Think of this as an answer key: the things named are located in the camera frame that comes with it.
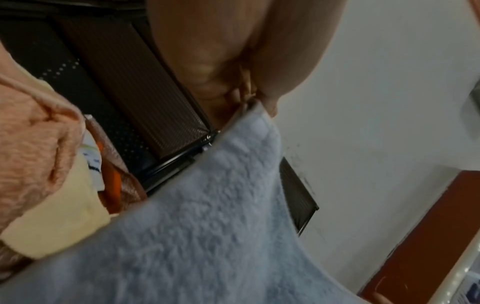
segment wall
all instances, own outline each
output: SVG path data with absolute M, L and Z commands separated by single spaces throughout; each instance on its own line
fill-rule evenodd
M 285 156 L 320 207 L 301 239 L 350 290 L 458 173 L 442 165 L 480 168 L 467 101 L 479 78 L 467 1 L 350 0 L 319 66 L 282 99 Z

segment yellow fabric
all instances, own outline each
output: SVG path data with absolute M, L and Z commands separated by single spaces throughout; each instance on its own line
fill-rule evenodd
M 38 259 L 81 241 L 109 221 L 87 161 L 78 154 L 60 190 L 15 219 L 0 239 L 14 251 Z

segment white wall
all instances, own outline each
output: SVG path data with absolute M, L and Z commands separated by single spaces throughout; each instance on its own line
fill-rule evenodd
M 479 78 L 467 0 L 350 0 L 320 65 L 282 99 L 285 155 L 320 207 L 301 238 L 350 290 L 455 177 L 439 163 L 480 168 L 466 106 Z

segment cloth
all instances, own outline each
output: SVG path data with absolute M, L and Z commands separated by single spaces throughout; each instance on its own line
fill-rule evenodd
M 148 202 L 0 285 L 0 302 L 362 303 L 302 249 L 278 130 L 259 103 L 242 109 Z
M 145 201 L 147 194 L 139 181 L 129 173 L 127 166 L 102 127 L 94 117 L 86 115 L 86 128 L 93 136 L 101 153 L 101 174 L 105 185 L 98 193 L 102 204 L 110 214 L 128 210 Z
M 10 223 L 0 239 L 15 252 L 39 259 L 81 241 L 109 222 L 87 161 L 79 153 L 62 187 Z
M 0 44 L 0 233 L 60 189 L 84 129 L 81 112 Z M 0 243 L 0 271 L 19 259 Z

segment light blue towel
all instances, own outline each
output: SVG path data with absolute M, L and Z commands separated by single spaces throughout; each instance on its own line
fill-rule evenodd
M 1 285 L 0 303 L 362 303 L 303 251 L 281 154 L 250 102 L 148 203 Z

